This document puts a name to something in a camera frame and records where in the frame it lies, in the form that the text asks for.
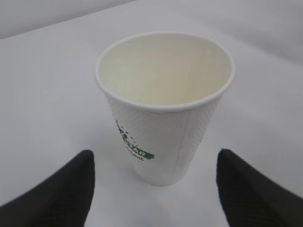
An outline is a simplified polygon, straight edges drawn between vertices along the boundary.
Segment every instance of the cup rim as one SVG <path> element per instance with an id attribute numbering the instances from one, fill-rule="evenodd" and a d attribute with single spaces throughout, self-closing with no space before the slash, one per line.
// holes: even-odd
<path id="1" fill-rule="evenodd" d="M 196 37 L 196 38 L 200 38 L 206 41 L 209 41 L 213 44 L 215 44 L 216 46 L 218 46 L 229 58 L 230 62 L 231 62 L 231 73 L 230 76 L 227 80 L 227 82 L 220 88 L 218 89 L 216 92 L 192 101 L 192 102 L 187 102 L 187 103 L 183 103 L 183 104 L 177 104 L 177 105 L 150 105 L 150 104 L 142 104 L 142 103 L 138 103 L 138 102 L 134 102 L 134 101 L 130 101 L 127 100 L 123 97 L 120 97 L 118 95 L 116 95 L 114 92 L 110 91 L 109 89 L 106 88 L 106 86 L 103 85 L 100 77 L 99 77 L 99 67 L 100 67 L 100 63 L 102 61 L 102 59 L 104 58 L 104 56 L 110 52 L 113 48 L 115 48 L 116 46 L 118 46 L 119 44 L 122 44 L 124 42 L 127 42 L 129 40 L 132 39 L 136 39 L 139 37 L 144 37 L 144 36 L 149 36 L 149 35 L 165 35 L 165 34 L 175 34 L 175 35 L 188 35 L 188 36 L 192 36 L 192 37 Z M 113 44 L 111 44 L 109 47 L 107 47 L 105 50 L 103 50 L 101 52 L 101 54 L 99 55 L 99 57 L 97 58 L 97 63 L 95 66 L 95 73 L 94 73 L 94 77 L 95 80 L 97 82 L 98 87 L 101 89 L 101 91 L 103 91 L 105 93 L 105 95 L 134 108 L 137 109 L 142 109 L 142 110 L 146 110 L 146 111 L 151 111 L 151 112 L 176 112 L 176 111 L 184 111 L 184 110 L 189 110 L 189 109 L 194 109 L 197 108 L 199 106 L 205 105 L 213 100 L 215 100 L 216 98 L 218 98 L 219 96 L 221 96 L 231 85 L 233 79 L 234 79 L 234 74 L 235 74 L 235 63 L 234 63 L 234 59 L 233 57 L 230 55 L 230 53 L 225 49 L 225 47 L 223 47 L 220 43 L 218 43 L 217 41 L 215 41 L 212 38 L 208 38 L 205 36 L 201 36 L 201 35 L 196 35 L 196 34 L 192 34 L 192 33 L 186 33 L 186 32 L 174 32 L 174 31 L 157 31 L 157 32 L 147 32 L 147 33 L 140 33 L 140 34 L 135 34 L 135 35 L 131 35 L 128 36 L 126 38 L 120 39 L 116 42 L 114 42 Z"/>

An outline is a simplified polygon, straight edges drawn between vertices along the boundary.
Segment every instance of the white paper cup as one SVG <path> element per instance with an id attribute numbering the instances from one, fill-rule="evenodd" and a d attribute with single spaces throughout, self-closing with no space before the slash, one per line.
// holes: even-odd
<path id="1" fill-rule="evenodd" d="M 219 44 L 174 32 L 118 41 L 95 70 L 137 173 L 161 186 L 187 172 L 233 76 L 233 60 Z"/>

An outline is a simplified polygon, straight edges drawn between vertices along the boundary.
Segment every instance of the white table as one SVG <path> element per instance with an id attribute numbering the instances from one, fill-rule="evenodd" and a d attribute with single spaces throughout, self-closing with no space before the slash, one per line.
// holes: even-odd
<path id="1" fill-rule="evenodd" d="M 155 30 L 213 37 L 237 65 L 188 174 L 169 187 L 151 186 L 134 173 L 93 78 L 105 47 Z M 228 226 L 215 184 L 221 148 L 303 196 L 302 75 L 302 66 L 147 1 L 0 40 L 0 204 L 82 149 L 95 152 L 97 172 L 87 227 Z"/>

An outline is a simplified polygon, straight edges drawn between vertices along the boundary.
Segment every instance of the green logo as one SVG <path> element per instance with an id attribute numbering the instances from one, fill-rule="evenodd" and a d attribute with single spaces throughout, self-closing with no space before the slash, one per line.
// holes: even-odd
<path id="1" fill-rule="evenodd" d="M 134 140 L 133 137 L 130 137 L 128 138 L 128 132 L 124 132 L 123 131 L 123 127 L 120 126 L 118 124 L 118 121 L 116 120 L 116 124 L 118 126 L 118 129 L 119 129 L 119 132 L 122 136 L 122 139 L 124 141 L 124 143 L 126 144 L 126 148 L 127 150 L 130 152 L 130 154 L 137 158 L 138 160 L 140 161 L 144 161 L 144 158 L 145 159 L 152 159 L 154 158 L 154 155 L 153 154 L 150 154 L 144 150 L 141 150 L 140 148 L 138 148 L 138 145 L 136 144 L 136 142 L 134 141 L 134 144 L 130 143 L 128 140 Z"/>

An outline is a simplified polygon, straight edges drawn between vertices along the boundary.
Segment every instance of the textured cup wall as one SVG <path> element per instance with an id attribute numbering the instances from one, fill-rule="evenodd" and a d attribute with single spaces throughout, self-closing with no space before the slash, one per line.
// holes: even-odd
<path id="1" fill-rule="evenodd" d="M 190 110 L 157 113 L 107 96 L 137 173 L 162 186 L 185 175 L 219 99 Z"/>

